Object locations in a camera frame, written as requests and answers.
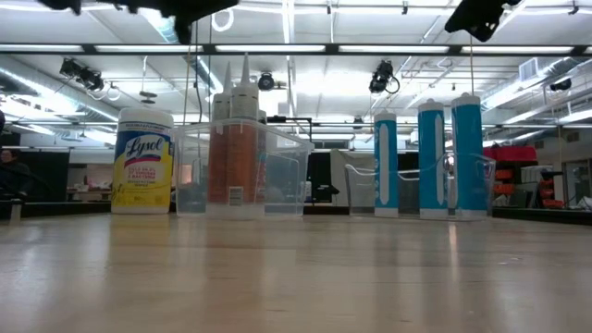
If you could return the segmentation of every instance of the clear plastic bin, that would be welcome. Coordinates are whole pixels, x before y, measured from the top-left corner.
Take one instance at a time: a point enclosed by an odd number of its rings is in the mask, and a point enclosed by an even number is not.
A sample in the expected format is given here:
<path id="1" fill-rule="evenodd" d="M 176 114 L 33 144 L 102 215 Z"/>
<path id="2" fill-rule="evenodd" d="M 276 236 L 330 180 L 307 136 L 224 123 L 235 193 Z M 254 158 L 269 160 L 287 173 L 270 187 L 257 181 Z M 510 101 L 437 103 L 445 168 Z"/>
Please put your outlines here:
<path id="1" fill-rule="evenodd" d="M 179 216 L 301 216 L 314 146 L 248 119 L 184 126 L 176 133 Z"/>
<path id="2" fill-rule="evenodd" d="M 443 159 L 449 160 L 453 153 L 446 153 Z M 479 177 L 483 179 L 487 192 L 487 215 L 491 216 L 493 203 L 493 187 L 495 182 L 496 162 L 484 156 L 478 156 L 476 166 L 480 170 Z M 419 207 L 419 173 L 420 170 L 401 171 L 399 177 L 399 214 L 401 218 L 420 218 Z M 348 192 L 348 202 L 351 216 L 374 216 L 375 211 L 375 181 L 376 172 L 370 169 L 345 166 L 345 178 Z M 455 177 L 448 175 L 448 219 L 472 219 L 461 217 L 460 211 L 454 209 L 456 193 L 454 192 Z"/>

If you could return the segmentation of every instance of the white lid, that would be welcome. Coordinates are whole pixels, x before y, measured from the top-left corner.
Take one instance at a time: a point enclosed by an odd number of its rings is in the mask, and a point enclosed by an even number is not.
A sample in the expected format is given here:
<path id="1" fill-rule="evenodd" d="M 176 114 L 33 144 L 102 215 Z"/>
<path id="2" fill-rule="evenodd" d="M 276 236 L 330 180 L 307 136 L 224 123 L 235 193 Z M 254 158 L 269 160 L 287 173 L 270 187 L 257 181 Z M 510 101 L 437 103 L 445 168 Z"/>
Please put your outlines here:
<path id="1" fill-rule="evenodd" d="M 417 106 L 419 113 L 425 111 L 444 111 L 444 104 L 435 102 L 433 99 L 428 99 L 427 102 Z"/>
<path id="2" fill-rule="evenodd" d="M 391 114 L 389 112 L 382 111 L 381 113 L 377 114 L 376 116 L 374 116 L 374 122 L 377 123 L 378 121 L 384 121 L 384 120 L 392 120 L 392 121 L 397 121 L 397 115 L 395 114 Z"/>
<path id="3" fill-rule="evenodd" d="M 452 108 L 460 105 L 481 105 L 481 98 L 472 96 L 468 92 L 464 92 L 461 97 L 452 101 Z"/>
<path id="4" fill-rule="evenodd" d="M 166 110 L 142 107 L 126 107 L 119 112 L 119 122 L 142 121 L 172 128 L 175 125 L 173 116 Z"/>

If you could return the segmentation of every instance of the ceiling beam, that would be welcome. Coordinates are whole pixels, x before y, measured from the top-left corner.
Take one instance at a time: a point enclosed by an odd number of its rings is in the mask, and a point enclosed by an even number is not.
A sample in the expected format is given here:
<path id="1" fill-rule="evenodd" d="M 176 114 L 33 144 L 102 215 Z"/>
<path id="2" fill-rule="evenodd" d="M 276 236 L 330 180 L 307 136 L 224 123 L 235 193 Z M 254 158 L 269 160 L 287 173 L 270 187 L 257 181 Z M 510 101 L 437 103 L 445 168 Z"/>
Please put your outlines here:
<path id="1" fill-rule="evenodd" d="M 187 56 L 188 46 L 176 44 L 0 43 L 0 54 L 69 56 Z M 462 44 L 360 43 L 229 43 L 201 44 L 191 54 L 203 56 L 457 56 L 470 57 Z M 475 46 L 474 57 L 591 56 L 592 45 Z"/>

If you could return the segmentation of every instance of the black object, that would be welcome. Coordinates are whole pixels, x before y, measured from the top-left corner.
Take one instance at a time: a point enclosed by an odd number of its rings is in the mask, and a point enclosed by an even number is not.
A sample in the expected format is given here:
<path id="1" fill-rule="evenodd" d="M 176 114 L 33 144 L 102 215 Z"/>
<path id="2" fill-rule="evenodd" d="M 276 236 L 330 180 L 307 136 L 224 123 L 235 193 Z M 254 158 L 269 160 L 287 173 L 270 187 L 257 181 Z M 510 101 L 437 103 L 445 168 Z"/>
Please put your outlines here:
<path id="1" fill-rule="evenodd" d="M 356 117 L 353 118 L 353 123 L 354 124 L 363 124 L 364 123 L 364 120 L 362 119 L 361 116 L 356 116 Z M 354 126 L 353 129 L 354 130 L 361 130 L 362 127 L 360 127 L 360 126 Z"/>
<path id="2" fill-rule="evenodd" d="M 155 94 L 154 92 L 145 92 L 145 91 L 141 91 L 140 92 L 140 96 L 144 97 L 144 99 L 142 99 L 140 102 L 144 103 L 144 104 L 155 104 L 156 102 L 153 101 L 151 98 L 156 98 L 158 97 L 157 94 Z"/>
<path id="3" fill-rule="evenodd" d="M 74 59 L 64 59 L 59 73 L 69 80 L 73 79 L 82 84 L 91 92 L 100 92 L 105 87 L 100 71 L 83 66 Z"/>
<path id="4" fill-rule="evenodd" d="M 0 111 L 0 134 L 2 134 L 2 131 L 4 131 L 4 124 L 6 124 L 6 117 L 4 117 L 4 112 Z"/>
<path id="5" fill-rule="evenodd" d="M 393 67 L 392 63 L 389 60 L 383 60 L 378 65 L 376 72 L 372 74 L 372 80 L 370 81 L 370 93 L 382 93 L 386 91 L 387 93 L 398 93 L 399 88 L 401 87 L 397 78 L 393 74 Z M 389 83 L 394 80 L 397 82 L 397 90 L 394 92 L 390 92 L 387 90 Z"/>
<path id="6" fill-rule="evenodd" d="M 566 91 L 566 90 L 572 88 L 572 79 L 566 79 L 561 82 L 551 84 L 549 86 L 549 88 L 551 89 L 552 92 Z"/>
<path id="7" fill-rule="evenodd" d="M 504 8 L 516 6 L 522 0 L 462 0 L 444 29 L 447 32 L 467 31 L 481 42 L 487 42 L 500 25 Z"/>
<path id="8" fill-rule="evenodd" d="M 55 9 L 64 10 L 72 8 L 79 16 L 82 0 L 38 0 L 42 4 Z M 138 9 L 151 8 L 160 10 L 163 18 L 175 17 L 175 33 L 179 42 L 191 43 L 190 25 L 203 17 L 214 14 L 220 10 L 239 4 L 239 0 L 101 0 L 102 3 L 113 4 L 118 10 L 119 6 L 127 6 L 130 14 L 138 14 Z"/>
<path id="9" fill-rule="evenodd" d="M 263 73 L 261 74 L 261 78 L 259 79 L 259 90 L 262 92 L 270 92 L 274 89 L 276 82 L 274 81 L 273 76 L 271 73 Z"/>

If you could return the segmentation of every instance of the bottle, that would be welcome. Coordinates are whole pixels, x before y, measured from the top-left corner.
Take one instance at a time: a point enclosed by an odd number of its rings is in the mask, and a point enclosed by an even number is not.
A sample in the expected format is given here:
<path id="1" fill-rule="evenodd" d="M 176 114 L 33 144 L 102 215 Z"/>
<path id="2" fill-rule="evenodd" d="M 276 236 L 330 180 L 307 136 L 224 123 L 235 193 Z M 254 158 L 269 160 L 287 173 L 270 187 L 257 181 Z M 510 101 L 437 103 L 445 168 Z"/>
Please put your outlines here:
<path id="1" fill-rule="evenodd" d="M 171 130 L 166 112 L 126 108 L 119 113 L 113 168 L 114 214 L 167 214 L 173 171 Z"/>

